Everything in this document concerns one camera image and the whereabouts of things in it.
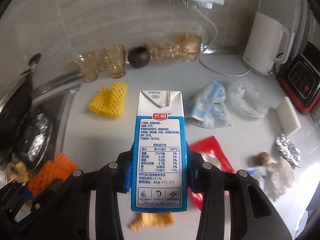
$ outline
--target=blue and white cloth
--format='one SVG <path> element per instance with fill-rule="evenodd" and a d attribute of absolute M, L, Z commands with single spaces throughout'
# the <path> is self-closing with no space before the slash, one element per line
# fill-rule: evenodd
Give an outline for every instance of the blue and white cloth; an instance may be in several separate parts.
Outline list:
<path fill-rule="evenodd" d="M 225 100 L 226 89 L 222 82 L 210 83 L 185 102 L 185 120 L 204 128 L 232 125 Z"/>

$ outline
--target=white eraser block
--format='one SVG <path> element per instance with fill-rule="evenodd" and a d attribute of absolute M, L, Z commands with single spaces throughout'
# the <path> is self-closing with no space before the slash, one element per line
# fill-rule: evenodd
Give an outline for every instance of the white eraser block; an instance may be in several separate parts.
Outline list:
<path fill-rule="evenodd" d="M 276 108 L 276 112 L 286 137 L 294 134 L 301 128 L 296 110 L 291 103 L 289 97 L 284 97 L 279 106 Z"/>

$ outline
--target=silver screw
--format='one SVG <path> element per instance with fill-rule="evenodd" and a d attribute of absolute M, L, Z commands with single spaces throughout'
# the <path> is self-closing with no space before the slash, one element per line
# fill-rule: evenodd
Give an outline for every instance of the silver screw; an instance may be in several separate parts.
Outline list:
<path fill-rule="evenodd" d="M 239 175 L 240 175 L 241 177 L 246 177 L 246 176 L 248 176 L 248 173 L 247 173 L 247 171 L 245 171 L 245 170 L 239 170 L 238 173 L 239 173 Z"/>
<path fill-rule="evenodd" d="M 204 167 L 205 169 L 211 169 L 212 168 L 212 164 L 211 163 L 203 163 L 202 167 Z"/>
<path fill-rule="evenodd" d="M 79 177 L 81 174 L 82 174 L 82 171 L 81 171 L 81 170 L 75 170 L 75 171 L 72 173 L 72 175 L 73 175 L 74 177 Z"/>
<path fill-rule="evenodd" d="M 111 162 L 111 163 L 109 163 L 109 168 L 110 168 L 110 169 L 116 169 L 116 168 L 118 168 L 118 163 L 116 163 L 116 162 Z"/>
<path fill-rule="evenodd" d="M 40 203 L 35 204 L 35 209 L 39 209 L 41 207 Z"/>

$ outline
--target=dark brown bowl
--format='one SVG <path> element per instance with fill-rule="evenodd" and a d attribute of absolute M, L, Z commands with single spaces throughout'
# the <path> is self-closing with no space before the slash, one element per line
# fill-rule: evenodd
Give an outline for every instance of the dark brown bowl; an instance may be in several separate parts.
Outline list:
<path fill-rule="evenodd" d="M 136 47 L 128 52 L 128 61 L 135 68 L 141 68 L 150 61 L 150 52 L 146 47 Z"/>

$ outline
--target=black and red appliance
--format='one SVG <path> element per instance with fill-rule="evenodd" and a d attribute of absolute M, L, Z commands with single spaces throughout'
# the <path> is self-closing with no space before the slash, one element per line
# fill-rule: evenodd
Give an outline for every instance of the black and red appliance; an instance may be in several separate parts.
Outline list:
<path fill-rule="evenodd" d="M 307 114 L 320 97 L 320 51 L 310 42 L 280 78 L 299 112 Z"/>

